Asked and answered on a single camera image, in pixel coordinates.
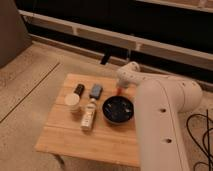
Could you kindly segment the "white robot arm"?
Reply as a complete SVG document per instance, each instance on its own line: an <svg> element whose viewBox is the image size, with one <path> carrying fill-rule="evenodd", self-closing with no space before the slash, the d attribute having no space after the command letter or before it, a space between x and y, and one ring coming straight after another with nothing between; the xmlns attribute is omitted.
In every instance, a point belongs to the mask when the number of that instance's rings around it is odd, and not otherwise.
<svg viewBox="0 0 213 171"><path fill-rule="evenodd" d="M144 73L136 62L117 70L119 88L136 85L134 117L141 171L190 171L178 114L193 111L203 96L191 79Z"/></svg>

